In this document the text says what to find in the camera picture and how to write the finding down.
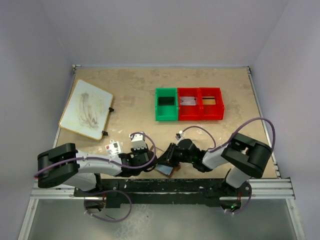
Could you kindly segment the brown leather card holder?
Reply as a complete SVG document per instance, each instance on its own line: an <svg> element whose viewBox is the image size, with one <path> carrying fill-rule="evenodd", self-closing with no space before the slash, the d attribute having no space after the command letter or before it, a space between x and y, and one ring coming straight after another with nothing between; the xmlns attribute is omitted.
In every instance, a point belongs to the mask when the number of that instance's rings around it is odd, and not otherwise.
<svg viewBox="0 0 320 240"><path fill-rule="evenodd" d="M167 165L157 164L156 167L155 167L155 170L158 173L166 176L167 178L171 178L173 173L175 171L178 171L180 168L181 168L180 165L171 167L171 166L167 166Z"/></svg>

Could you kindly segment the white magnetic stripe card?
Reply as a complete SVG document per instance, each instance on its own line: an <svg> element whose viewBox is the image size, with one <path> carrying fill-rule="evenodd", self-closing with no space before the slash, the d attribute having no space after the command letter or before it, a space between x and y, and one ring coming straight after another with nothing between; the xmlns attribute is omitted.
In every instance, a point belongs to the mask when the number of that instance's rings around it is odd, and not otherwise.
<svg viewBox="0 0 320 240"><path fill-rule="evenodd" d="M196 106L197 98L194 96L180 96L179 103L181 106Z"/></svg>

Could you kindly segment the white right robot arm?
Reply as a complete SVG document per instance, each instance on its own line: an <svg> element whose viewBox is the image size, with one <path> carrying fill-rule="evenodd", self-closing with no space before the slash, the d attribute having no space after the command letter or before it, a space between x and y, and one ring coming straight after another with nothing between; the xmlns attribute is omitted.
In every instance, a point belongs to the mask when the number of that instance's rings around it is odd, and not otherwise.
<svg viewBox="0 0 320 240"><path fill-rule="evenodd" d="M226 195L233 196L247 180L263 176L272 152L269 145L236 133L226 145L212 151L201 150L190 139L184 138L177 144L171 143L157 163L172 169L180 163L187 163L202 173L230 163L233 168L227 173L222 190Z"/></svg>

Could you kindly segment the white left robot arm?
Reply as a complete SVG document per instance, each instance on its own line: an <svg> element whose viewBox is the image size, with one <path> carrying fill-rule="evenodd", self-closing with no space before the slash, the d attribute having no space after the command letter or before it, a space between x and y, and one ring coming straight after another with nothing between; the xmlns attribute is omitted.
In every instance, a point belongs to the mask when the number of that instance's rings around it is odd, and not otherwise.
<svg viewBox="0 0 320 240"><path fill-rule="evenodd" d="M129 153L115 156L89 154L76 149L74 143L66 143L37 156L38 187L47 189L69 185L91 196L103 191L101 175L129 178L147 172L157 163L157 149L131 148Z"/></svg>

